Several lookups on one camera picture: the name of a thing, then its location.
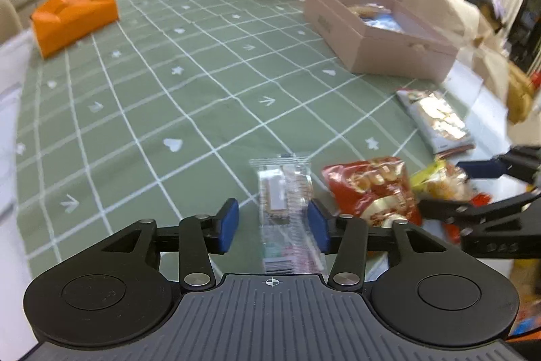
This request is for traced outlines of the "clear silver snack packet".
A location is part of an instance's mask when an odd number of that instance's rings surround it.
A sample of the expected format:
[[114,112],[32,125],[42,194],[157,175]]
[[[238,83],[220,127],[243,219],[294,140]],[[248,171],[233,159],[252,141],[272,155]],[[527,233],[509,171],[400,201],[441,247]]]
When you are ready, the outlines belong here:
[[326,259],[310,231],[310,161],[295,154],[256,158],[262,265],[267,274],[326,274]]

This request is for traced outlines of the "red quail eggs packet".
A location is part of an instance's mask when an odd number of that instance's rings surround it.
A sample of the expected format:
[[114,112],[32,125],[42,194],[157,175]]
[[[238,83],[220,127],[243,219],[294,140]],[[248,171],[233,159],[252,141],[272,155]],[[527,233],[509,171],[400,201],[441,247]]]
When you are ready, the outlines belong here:
[[377,227],[395,220],[422,224],[406,164],[397,157],[330,165],[322,175],[343,215]]

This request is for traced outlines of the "pink storage box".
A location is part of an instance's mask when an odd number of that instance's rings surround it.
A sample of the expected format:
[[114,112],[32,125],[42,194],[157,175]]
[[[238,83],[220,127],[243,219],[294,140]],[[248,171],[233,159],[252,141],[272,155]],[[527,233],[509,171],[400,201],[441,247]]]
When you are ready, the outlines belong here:
[[[351,9],[380,5],[399,26],[372,26]],[[443,82],[457,49],[396,0],[305,0],[304,16],[352,73]]]

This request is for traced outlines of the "yellow red snack packet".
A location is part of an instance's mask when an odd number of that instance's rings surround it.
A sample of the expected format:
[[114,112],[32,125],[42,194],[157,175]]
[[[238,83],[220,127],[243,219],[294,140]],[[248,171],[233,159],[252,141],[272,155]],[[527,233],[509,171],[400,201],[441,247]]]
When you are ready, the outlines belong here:
[[484,206],[492,201],[491,195],[482,193],[469,182],[462,168],[444,159],[437,159],[416,172],[409,182],[415,196],[415,212],[409,220],[417,225],[423,221],[420,201],[424,199],[469,202],[474,206]]

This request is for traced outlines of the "green grid tablecloth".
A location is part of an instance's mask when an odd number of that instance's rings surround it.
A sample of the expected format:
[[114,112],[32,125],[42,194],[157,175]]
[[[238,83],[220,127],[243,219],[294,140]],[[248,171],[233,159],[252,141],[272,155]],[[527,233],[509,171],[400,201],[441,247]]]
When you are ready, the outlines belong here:
[[253,161],[325,166],[432,153],[395,97],[427,82],[354,75],[302,0],[117,0],[120,19],[50,60],[33,54],[18,118],[18,227],[33,275],[143,218],[240,206],[217,272],[262,272]]

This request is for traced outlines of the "white brown biscuit packet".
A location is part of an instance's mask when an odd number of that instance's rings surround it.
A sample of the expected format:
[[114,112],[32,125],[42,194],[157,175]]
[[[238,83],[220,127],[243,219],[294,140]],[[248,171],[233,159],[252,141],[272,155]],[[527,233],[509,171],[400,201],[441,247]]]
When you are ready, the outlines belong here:
[[466,124],[440,92],[399,89],[395,94],[436,157],[475,148]]

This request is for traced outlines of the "dark-haired plush doll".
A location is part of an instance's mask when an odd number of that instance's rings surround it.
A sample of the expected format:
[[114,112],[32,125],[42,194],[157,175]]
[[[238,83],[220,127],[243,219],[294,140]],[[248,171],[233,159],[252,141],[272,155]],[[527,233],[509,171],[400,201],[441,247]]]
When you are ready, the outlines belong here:
[[492,26],[493,32],[498,34],[505,27],[505,10],[500,0],[465,0],[475,5],[481,14]]

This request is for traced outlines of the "orange tissue box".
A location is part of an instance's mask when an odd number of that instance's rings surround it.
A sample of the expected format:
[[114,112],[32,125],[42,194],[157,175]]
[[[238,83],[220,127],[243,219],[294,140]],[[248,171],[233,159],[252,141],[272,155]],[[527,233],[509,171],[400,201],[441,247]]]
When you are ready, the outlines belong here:
[[117,20],[116,0],[46,0],[31,14],[30,25],[47,59]]

